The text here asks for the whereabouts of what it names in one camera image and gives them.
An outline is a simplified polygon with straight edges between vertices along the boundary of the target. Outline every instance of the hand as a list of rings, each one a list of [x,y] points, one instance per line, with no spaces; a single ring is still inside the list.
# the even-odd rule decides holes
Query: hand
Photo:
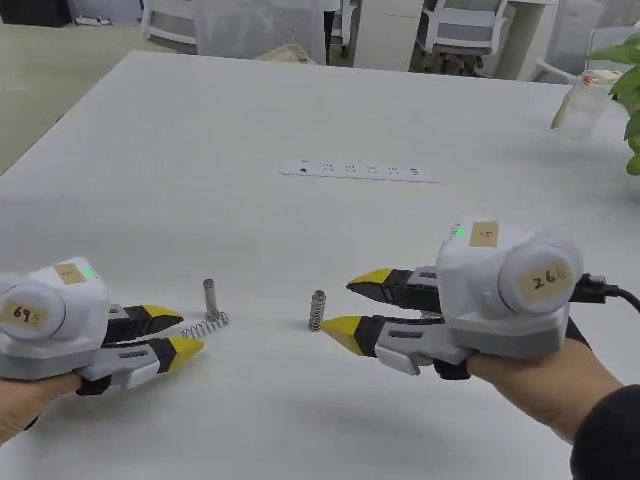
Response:
[[[0,379],[0,445],[22,432],[52,400],[80,385],[74,373],[38,381]]]
[[[467,368],[569,443],[593,407],[623,386],[589,348],[571,339],[559,352],[537,360],[475,353]]]

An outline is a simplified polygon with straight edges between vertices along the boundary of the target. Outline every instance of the plant leaf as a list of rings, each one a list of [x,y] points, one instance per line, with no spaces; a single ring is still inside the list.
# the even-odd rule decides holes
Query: plant leaf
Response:
[[[636,135],[640,135],[640,112],[631,115],[624,132],[624,139],[627,140],[629,137],[635,137]]]
[[[631,35],[624,41],[624,45],[629,45],[630,47],[637,48],[640,46],[640,33],[635,33]]]
[[[627,110],[629,116],[633,115],[640,110],[640,89],[618,94],[618,103]]]
[[[640,87],[640,67],[633,67],[622,75],[611,89],[612,95],[620,95]]]
[[[607,60],[625,65],[640,64],[640,50],[629,45],[613,45],[596,50],[589,55],[590,60]]]
[[[627,173],[634,176],[640,175],[640,155],[634,155],[627,162]]]

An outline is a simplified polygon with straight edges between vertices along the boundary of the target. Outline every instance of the gray floor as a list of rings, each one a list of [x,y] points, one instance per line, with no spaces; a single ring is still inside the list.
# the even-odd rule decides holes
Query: gray floor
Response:
[[[137,28],[0,24],[0,174],[131,50]]]

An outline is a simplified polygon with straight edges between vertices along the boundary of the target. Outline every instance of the power outlet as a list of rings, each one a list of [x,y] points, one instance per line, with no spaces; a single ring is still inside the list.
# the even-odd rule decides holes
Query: power outlet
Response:
[[[419,167],[316,162],[312,160],[285,160],[280,165],[280,173],[283,175],[311,177],[359,178],[369,180],[394,180],[400,182],[440,182],[425,169]]]

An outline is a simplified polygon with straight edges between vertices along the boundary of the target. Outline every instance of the green plant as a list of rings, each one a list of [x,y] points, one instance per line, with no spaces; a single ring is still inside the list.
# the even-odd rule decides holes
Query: green plant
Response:
[[[608,60],[632,65],[611,89],[611,95],[629,112],[624,139],[634,156],[627,163],[629,175],[640,175],[640,34],[632,35],[624,43],[597,50],[591,60]]]

